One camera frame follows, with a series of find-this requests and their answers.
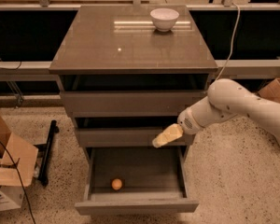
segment black metal stand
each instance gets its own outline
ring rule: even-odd
[[[38,180],[41,182],[41,184],[43,186],[46,186],[49,182],[48,177],[47,177],[47,169],[48,169],[48,163],[49,163],[49,153],[50,153],[50,149],[52,147],[54,134],[59,132],[59,128],[56,124],[57,124],[56,120],[53,120],[50,123],[47,143],[43,144],[43,145],[35,145],[38,148],[39,151],[44,152],[42,162],[41,162],[40,171],[39,171],[39,176],[38,176]]]

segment orange ball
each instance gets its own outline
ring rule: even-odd
[[[119,178],[113,179],[111,183],[112,189],[119,190],[122,188],[122,181]]]

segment drawer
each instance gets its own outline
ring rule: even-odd
[[[75,207],[81,215],[125,215],[194,212],[189,198],[180,147],[87,148],[90,171],[84,201]],[[120,178],[123,186],[112,190]]]
[[[69,117],[177,116],[204,96],[203,91],[61,92]]]
[[[163,129],[176,122],[177,116],[76,118],[75,134],[82,147],[150,147]],[[192,142],[193,135],[184,135],[169,145]]]

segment white cable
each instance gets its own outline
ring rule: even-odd
[[[233,33],[232,33],[232,38],[231,38],[231,52],[230,52],[230,55],[227,58],[226,62],[224,63],[223,68],[221,69],[220,73],[217,75],[217,78],[215,79],[215,81],[218,80],[219,77],[222,75],[222,73],[225,70],[225,68],[227,66],[227,63],[230,60],[230,58],[232,56],[232,53],[233,53],[233,40],[234,40],[234,36],[235,36],[235,33],[236,33],[237,25],[239,23],[240,15],[241,15],[240,7],[237,4],[235,4],[235,3],[233,3],[233,4],[237,7],[237,18],[236,18],[236,22],[235,22],[235,25],[234,25],[234,28],[233,28]]]

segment white bowl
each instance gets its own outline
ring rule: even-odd
[[[176,24],[179,13],[170,8],[158,8],[150,12],[150,17],[159,31],[167,32]]]

